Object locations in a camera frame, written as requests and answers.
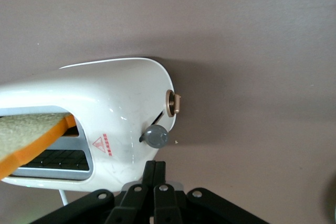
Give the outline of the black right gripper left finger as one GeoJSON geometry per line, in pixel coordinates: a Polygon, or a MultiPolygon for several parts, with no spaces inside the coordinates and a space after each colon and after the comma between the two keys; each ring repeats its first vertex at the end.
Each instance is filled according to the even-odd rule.
{"type": "Polygon", "coordinates": [[[145,165],[142,181],[130,186],[105,223],[150,223],[153,212],[155,161],[145,165]]]}

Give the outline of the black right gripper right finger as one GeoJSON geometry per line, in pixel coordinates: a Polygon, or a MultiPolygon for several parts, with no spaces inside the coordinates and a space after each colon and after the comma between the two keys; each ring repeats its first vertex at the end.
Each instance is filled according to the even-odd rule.
{"type": "Polygon", "coordinates": [[[153,175],[154,223],[183,223],[175,189],[165,180],[165,162],[155,162],[153,175]]]}

